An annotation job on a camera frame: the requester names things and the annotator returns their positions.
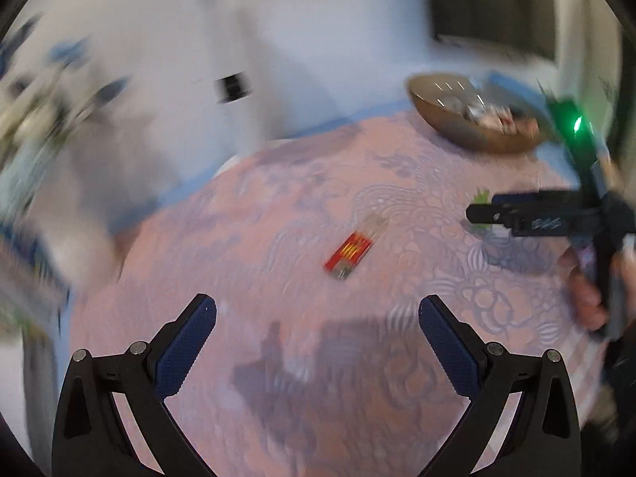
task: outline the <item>red and yellow label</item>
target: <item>red and yellow label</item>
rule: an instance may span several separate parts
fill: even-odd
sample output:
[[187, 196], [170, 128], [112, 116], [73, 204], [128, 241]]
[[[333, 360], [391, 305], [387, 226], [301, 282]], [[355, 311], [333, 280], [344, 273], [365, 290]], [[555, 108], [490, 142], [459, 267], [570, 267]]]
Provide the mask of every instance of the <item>red and yellow label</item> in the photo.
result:
[[349, 269], [358, 265], [360, 259], [366, 254], [373, 242], [359, 232], [353, 233], [347, 241], [340, 246], [330, 260], [324, 265], [324, 268], [332, 272], [336, 265], [344, 262]]

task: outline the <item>hand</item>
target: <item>hand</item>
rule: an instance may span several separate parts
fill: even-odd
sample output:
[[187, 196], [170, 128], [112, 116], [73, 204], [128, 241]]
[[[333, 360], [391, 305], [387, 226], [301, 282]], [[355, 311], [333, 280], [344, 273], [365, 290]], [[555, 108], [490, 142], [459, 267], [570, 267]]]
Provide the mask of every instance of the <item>hand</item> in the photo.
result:
[[[587, 330], [598, 330], [609, 320], [606, 309], [600, 304], [599, 289], [581, 272], [573, 249], [568, 249], [558, 262], [563, 267], [574, 267], [568, 277], [567, 288], [570, 291], [576, 320]], [[625, 255], [617, 254], [612, 262], [612, 270], [624, 281], [628, 317], [634, 318], [636, 315], [636, 256], [634, 252]]]

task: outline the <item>metal screw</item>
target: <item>metal screw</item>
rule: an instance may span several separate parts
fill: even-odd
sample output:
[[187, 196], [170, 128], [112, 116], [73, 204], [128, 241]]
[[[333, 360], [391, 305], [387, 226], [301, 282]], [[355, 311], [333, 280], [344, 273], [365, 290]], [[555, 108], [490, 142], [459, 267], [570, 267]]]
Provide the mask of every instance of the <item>metal screw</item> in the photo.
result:
[[556, 350], [548, 350], [548, 358], [552, 362], [557, 363], [561, 360], [561, 353], [557, 352]]
[[137, 341], [132, 343], [128, 349], [133, 355], [141, 355], [141, 353], [145, 352], [146, 346], [147, 344], [144, 341]]
[[488, 353], [495, 355], [496, 357], [504, 354], [504, 347], [499, 343], [488, 343], [486, 345]]
[[81, 362], [86, 358], [86, 350], [77, 350], [73, 353], [73, 360], [75, 362]]

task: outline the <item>wooden bowl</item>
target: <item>wooden bowl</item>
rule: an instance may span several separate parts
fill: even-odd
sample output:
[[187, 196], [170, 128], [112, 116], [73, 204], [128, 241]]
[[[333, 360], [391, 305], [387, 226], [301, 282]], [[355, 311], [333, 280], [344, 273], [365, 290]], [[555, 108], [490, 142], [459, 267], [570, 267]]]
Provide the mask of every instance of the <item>wooden bowl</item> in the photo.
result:
[[[406, 87], [422, 118], [444, 138], [469, 151], [521, 154], [532, 151], [546, 139], [554, 137], [549, 120], [540, 111], [501, 87], [486, 85], [477, 90], [468, 78], [453, 74], [413, 76], [406, 82]], [[467, 104], [478, 100], [478, 95], [486, 104], [514, 107], [523, 111], [526, 116], [535, 117], [539, 123], [539, 135], [535, 138], [520, 134], [505, 135], [480, 127], [463, 116], [444, 109], [438, 101], [457, 97], [463, 104]]]

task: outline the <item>table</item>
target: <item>table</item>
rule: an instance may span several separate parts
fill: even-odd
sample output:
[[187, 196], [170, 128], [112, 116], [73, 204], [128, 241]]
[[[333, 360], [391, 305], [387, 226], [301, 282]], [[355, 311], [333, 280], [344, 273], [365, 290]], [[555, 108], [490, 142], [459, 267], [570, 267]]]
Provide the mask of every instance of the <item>table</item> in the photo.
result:
[[[419, 329], [428, 294], [484, 341], [560, 350], [589, 414], [603, 346], [573, 323], [555, 269], [564, 242], [463, 222], [478, 188], [562, 185], [532, 156], [467, 154], [414, 112], [285, 144], [145, 221], [120, 282], [75, 305], [72, 349], [121, 353], [207, 293], [217, 325], [166, 404], [218, 475], [418, 475], [466, 407]], [[386, 233], [335, 280], [323, 263], [371, 212]]]

